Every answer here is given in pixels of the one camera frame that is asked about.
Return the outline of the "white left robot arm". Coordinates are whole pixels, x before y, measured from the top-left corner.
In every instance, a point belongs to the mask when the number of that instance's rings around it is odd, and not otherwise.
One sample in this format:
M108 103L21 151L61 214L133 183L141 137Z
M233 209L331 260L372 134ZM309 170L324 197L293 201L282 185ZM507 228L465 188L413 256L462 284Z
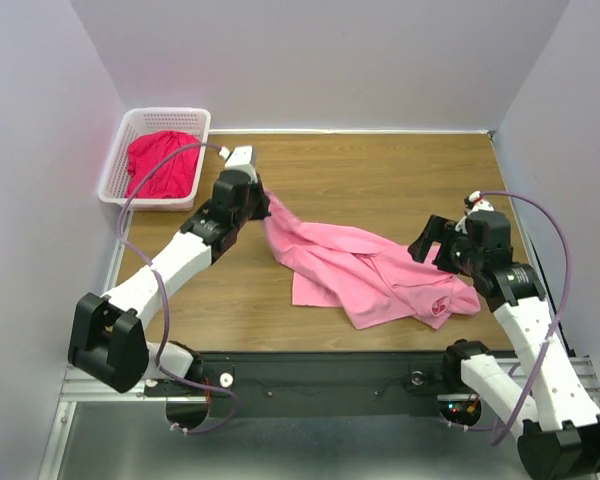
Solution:
M179 393L195 392L203 373L195 353L171 342L150 343L145 329L172 295L235 244L248 221L267 215L268 198L253 168L222 171L210 199L147 265L103 295L87 293L78 301L69 363L119 393L167 375Z

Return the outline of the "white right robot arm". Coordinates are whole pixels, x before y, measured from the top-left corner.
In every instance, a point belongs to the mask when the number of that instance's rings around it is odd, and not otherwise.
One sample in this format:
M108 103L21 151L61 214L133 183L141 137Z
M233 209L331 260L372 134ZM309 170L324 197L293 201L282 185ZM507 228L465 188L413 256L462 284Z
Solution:
M535 270L513 259L511 225L498 211L459 222L433 215L408 252L418 263L432 245L439 270L470 277L508 336L527 380L518 385L479 341L458 340L440 366L443 384L478 393L516 440L533 479L600 473L600 408L586 391L552 325Z

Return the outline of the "light pink t shirt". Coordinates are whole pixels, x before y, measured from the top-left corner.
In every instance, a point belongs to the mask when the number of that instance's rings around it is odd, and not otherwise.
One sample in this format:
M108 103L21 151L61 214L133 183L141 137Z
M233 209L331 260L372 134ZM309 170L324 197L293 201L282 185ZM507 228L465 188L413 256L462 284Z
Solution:
M293 272L294 306L341 308L367 329L413 317L437 330L453 314L480 312L476 290L403 245L352 226L302 221L271 190L263 231L275 260Z

